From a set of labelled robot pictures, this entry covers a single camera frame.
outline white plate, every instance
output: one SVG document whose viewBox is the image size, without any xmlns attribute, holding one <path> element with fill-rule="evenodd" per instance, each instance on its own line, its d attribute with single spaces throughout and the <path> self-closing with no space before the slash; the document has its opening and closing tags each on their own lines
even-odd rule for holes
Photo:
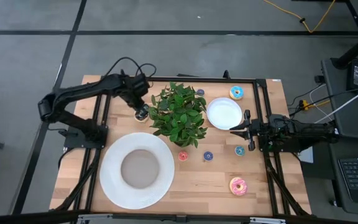
<svg viewBox="0 0 358 224">
<path fill-rule="evenodd" d="M 137 149 L 151 152 L 159 164 L 155 181 L 143 189 L 132 187 L 121 175 L 124 158 Z M 112 203 L 122 208 L 141 209 L 158 202 L 167 193 L 174 172 L 172 153 L 160 138 L 148 133 L 132 133 L 118 139 L 106 152 L 100 168 L 100 184 Z"/>
<path fill-rule="evenodd" d="M 240 106 L 229 98 L 216 98 L 206 109 L 209 122 L 219 129 L 229 130 L 240 124 L 242 111 Z"/>
</svg>

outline donut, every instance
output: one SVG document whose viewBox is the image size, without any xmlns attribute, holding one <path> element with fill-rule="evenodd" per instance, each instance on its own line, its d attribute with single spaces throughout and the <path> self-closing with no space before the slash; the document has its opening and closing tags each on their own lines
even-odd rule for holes
<svg viewBox="0 0 358 224">
<path fill-rule="evenodd" d="M 234 86 L 230 89 L 230 97 L 233 100 L 240 100 L 244 96 L 244 91 L 239 86 Z"/>
<path fill-rule="evenodd" d="M 212 161 L 213 158 L 214 158 L 214 155 L 212 154 L 212 152 L 206 151 L 206 152 L 204 153 L 204 160 L 205 160 L 206 162 Z"/>
<path fill-rule="evenodd" d="M 243 156 L 246 154 L 246 150 L 244 149 L 244 147 L 242 146 L 237 146 L 235 149 L 234 149 L 234 152 L 236 153 L 237 156 Z"/>
<path fill-rule="evenodd" d="M 235 177 L 231 179 L 229 187 L 231 192 L 236 196 L 241 196 L 247 193 L 247 184 L 240 177 Z"/>
<path fill-rule="evenodd" d="M 185 162 L 187 160 L 188 156 L 189 155 L 185 151 L 179 152 L 179 155 L 178 155 L 179 161 Z"/>
<path fill-rule="evenodd" d="M 197 90 L 196 94 L 199 96 L 204 96 L 205 92 L 204 92 L 204 90 L 199 89 L 199 90 Z"/>
</svg>

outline gray floor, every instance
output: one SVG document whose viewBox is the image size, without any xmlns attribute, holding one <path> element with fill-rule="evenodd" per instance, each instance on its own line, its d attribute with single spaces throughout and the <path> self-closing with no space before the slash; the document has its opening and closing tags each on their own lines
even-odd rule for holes
<svg viewBox="0 0 358 224">
<path fill-rule="evenodd" d="M 329 3 L 274 1 L 306 17 L 310 27 Z M 352 1 L 358 13 L 358 1 Z M 0 0 L 0 29 L 71 30 L 79 0 Z M 88 1 L 80 30 L 304 30 L 298 19 L 262 1 Z M 320 30 L 357 30 L 343 3 L 337 3 Z M 177 73 L 221 77 L 282 79 L 287 101 L 316 86 L 320 60 L 338 57 L 358 39 L 343 37 L 256 36 L 77 36 L 62 86 L 78 85 L 86 74 L 102 74 L 122 56 L 157 66 L 160 76 Z M 68 41 L 67 35 L 0 36 L 0 215 L 7 214 L 40 123 L 37 102 L 55 81 Z M 130 63 L 119 65 L 128 73 Z M 318 90 L 314 99 L 326 95 Z M 322 107 L 329 112 L 328 105 Z M 297 119 L 314 122 L 318 110 L 300 113 Z M 48 209 L 57 175 L 63 138 L 49 132 L 40 155 L 24 212 Z M 328 204 L 333 198 L 330 182 L 305 177 L 315 215 L 358 221 Z"/>
</svg>

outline yellow cable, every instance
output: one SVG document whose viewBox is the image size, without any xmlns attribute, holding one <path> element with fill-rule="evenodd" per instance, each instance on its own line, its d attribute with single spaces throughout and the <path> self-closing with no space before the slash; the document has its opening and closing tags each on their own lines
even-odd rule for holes
<svg viewBox="0 0 358 224">
<path fill-rule="evenodd" d="M 267 3 L 269 3 L 269 4 L 271 4 L 272 6 L 276 7 L 277 9 L 279 9 L 279 10 L 281 10 L 281 11 L 283 11 L 283 12 L 286 12 L 286 13 L 291 14 L 291 15 L 293 15 L 293 16 L 299 18 L 299 19 L 302 19 L 302 17 L 296 15 L 295 13 L 290 12 L 290 11 L 285 10 L 285 9 L 282 9 L 282 8 L 278 7 L 276 4 L 274 4 L 274 3 L 272 3 L 272 2 L 270 2 L 270 1 L 268 1 L 268 0 L 264 0 L 264 1 L 267 2 Z M 336 1 L 336 0 L 333 0 L 333 1 L 332 1 L 332 3 L 331 3 L 331 4 L 329 5 L 329 7 L 328 7 L 326 13 L 322 16 L 322 18 L 320 19 L 320 21 L 317 23 L 316 27 L 314 27 L 314 29 L 313 29 L 312 31 L 310 31 L 310 29 L 309 29 L 309 27 L 308 27 L 308 25 L 306 24 L 305 21 L 302 22 L 302 24 L 306 27 L 306 29 L 309 31 L 310 34 L 313 33 L 313 32 L 317 29 L 317 27 L 320 26 L 320 24 L 323 22 L 323 20 L 324 20 L 325 17 L 327 16 L 328 12 L 331 10 L 331 8 L 332 8 L 332 6 L 334 5 L 335 1 Z"/>
<path fill-rule="evenodd" d="M 329 100 L 324 101 L 324 102 L 322 102 L 322 103 L 320 103 L 320 104 L 317 104 L 317 105 L 310 105 L 310 106 L 308 106 L 308 107 L 321 106 L 321 105 L 324 105 L 324 104 L 326 104 L 326 103 L 329 103 Z"/>
</svg>

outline pink donut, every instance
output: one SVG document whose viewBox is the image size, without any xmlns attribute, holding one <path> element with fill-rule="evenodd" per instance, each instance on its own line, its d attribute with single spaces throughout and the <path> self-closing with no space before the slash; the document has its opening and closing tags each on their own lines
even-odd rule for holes
<svg viewBox="0 0 358 224">
<path fill-rule="evenodd" d="M 236 196 L 244 195 L 247 193 L 247 184 L 242 178 L 235 177 L 230 181 L 230 190 Z"/>
</svg>

